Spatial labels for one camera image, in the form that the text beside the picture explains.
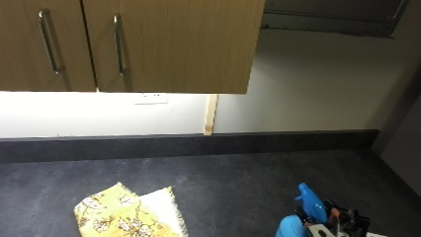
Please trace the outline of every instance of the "floral fabric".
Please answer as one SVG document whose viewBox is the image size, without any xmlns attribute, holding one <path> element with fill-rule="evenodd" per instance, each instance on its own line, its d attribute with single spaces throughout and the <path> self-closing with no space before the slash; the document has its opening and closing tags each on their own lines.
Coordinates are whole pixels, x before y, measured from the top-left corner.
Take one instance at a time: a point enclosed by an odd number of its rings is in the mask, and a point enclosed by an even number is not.
<svg viewBox="0 0 421 237">
<path fill-rule="evenodd" d="M 139 197 L 119 183 L 75 207 L 83 237 L 187 237 L 172 189 Z"/>
</svg>

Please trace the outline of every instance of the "electrical outlet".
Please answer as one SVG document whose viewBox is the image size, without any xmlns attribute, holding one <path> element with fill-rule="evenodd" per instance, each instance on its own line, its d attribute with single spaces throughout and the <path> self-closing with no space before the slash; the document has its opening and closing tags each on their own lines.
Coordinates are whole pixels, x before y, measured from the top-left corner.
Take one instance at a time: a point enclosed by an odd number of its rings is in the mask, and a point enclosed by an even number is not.
<svg viewBox="0 0 421 237">
<path fill-rule="evenodd" d="M 167 93 L 139 93 L 135 105 L 167 104 Z"/>
</svg>

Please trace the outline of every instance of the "metal cabinet handle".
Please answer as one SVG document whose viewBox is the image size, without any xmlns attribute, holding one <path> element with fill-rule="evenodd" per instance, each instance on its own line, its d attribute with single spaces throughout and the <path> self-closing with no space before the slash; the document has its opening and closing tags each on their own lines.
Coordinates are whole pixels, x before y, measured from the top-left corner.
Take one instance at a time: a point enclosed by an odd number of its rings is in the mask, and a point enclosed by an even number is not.
<svg viewBox="0 0 421 237">
<path fill-rule="evenodd" d="M 55 56 L 53 56 L 53 42 L 51 41 L 48 34 L 48 14 L 51 13 L 49 9 L 43 9 L 39 13 L 39 23 L 43 34 L 44 46 L 48 52 L 48 56 L 51 59 L 52 71 L 55 74 L 60 74 L 63 70 L 63 66 L 57 65 Z"/>
<path fill-rule="evenodd" d="M 121 36 L 120 36 L 120 26 L 121 26 L 121 17 L 120 14 L 115 15 L 115 42 L 116 42 L 116 53 L 119 61 L 119 73 L 124 77 L 125 68 L 123 65 L 123 56 L 121 56 Z"/>
</svg>

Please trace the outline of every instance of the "blue object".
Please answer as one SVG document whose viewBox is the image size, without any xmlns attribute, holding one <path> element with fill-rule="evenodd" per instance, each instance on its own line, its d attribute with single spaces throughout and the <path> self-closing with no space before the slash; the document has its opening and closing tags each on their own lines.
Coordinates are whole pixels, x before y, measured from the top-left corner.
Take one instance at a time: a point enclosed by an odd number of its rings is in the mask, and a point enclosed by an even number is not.
<svg viewBox="0 0 421 237">
<path fill-rule="evenodd" d="M 289 215 L 281 219 L 274 237 L 309 237 L 298 216 Z"/>
<path fill-rule="evenodd" d="M 301 191 L 301 196 L 297 197 L 296 200 L 302 200 L 305 213 L 317 223 L 326 223 L 328 215 L 324 203 L 304 183 L 298 185 L 298 190 Z"/>
</svg>

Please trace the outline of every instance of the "cabinet door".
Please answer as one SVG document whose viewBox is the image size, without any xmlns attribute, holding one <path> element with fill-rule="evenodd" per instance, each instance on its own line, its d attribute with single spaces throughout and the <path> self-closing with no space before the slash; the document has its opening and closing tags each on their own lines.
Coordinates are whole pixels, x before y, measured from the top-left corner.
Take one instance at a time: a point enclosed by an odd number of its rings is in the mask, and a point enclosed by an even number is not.
<svg viewBox="0 0 421 237">
<path fill-rule="evenodd" d="M 0 0 L 0 34 L 0 91 L 96 90 L 79 0 Z"/>
<path fill-rule="evenodd" d="M 83 2 L 100 91 L 247 93 L 264 0 Z"/>
</svg>

